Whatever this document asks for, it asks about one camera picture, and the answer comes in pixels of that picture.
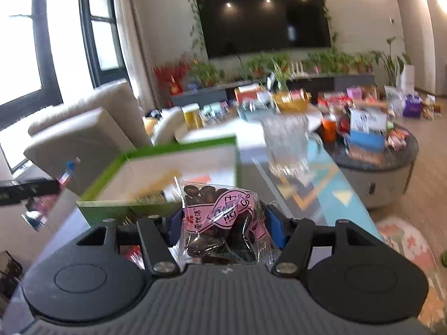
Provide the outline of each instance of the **gray sofa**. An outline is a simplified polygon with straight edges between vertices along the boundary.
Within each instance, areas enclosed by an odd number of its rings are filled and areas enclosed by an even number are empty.
[[[79,158],[68,188],[81,195],[121,152],[173,142],[184,122],[175,107],[157,124],[153,140],[146,134],[130,85],[112,82],[76,104],[60,105],[33,122],[32,142],[25,156],[48,175],[58,178],[69,160]]]

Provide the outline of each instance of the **clear glass cup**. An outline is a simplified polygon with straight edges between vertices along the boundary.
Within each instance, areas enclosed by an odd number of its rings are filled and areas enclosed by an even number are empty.
[[[307,116],[270,116],[261,119],[261,125],[264,129],[271,173],[278,177],[307,173],[309,140],[315,140],[318,153],[323,148],[320,137],[309,132]]]

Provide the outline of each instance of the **floral rug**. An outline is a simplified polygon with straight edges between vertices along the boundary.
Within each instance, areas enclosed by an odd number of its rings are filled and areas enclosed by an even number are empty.
[[[430,287],[419,320],[436,334],[447,334],[447,292],[424,236],[410,223],[397,217],[388,217],[376,225],[386,244],[421,268],[427,276]]]

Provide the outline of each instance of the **television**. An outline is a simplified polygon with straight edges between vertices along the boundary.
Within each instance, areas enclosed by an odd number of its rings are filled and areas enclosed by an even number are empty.
[[[324,0],[197,0],[209,58],[331,46]]]

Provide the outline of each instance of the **mug handle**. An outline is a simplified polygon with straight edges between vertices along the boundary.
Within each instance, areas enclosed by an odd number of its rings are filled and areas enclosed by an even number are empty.
[[[308,140],[314,140],[317,143],[318,152],[317,154],[321,154],[321,150],[323,149],[323,141],[321,140],[321,137],[318,136],[316,133],[307,133],[307,139]]]

